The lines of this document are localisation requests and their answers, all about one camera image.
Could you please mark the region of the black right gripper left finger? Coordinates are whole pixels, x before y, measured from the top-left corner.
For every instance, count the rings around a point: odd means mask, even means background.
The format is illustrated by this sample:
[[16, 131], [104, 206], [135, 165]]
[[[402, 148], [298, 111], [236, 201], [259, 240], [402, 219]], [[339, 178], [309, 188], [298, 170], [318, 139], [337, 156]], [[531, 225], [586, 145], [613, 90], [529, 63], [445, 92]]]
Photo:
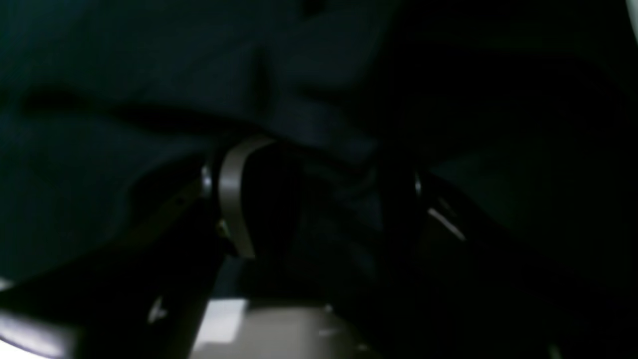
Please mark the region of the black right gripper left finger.
[[186, 359], [227, 251], [256, 255], [242, 189], [255, 135], [122, 239], [1, 292], [3, 359]]

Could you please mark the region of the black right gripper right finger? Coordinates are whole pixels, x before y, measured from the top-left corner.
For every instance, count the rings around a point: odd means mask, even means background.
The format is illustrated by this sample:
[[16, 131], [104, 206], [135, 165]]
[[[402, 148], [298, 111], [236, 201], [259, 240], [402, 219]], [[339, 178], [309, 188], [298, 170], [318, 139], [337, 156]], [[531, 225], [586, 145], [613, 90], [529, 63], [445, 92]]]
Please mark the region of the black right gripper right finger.
[[608, 230], [578, 215], [576, 243], [550, 230], [522, 241], [444, 178], [411, 157], [379, 160], [384, 250], [408, 307], [408, 332], [434, 359], [635, 359], [637, 298], [576, 270], [566, 257], [592, 247], [597, 264]]

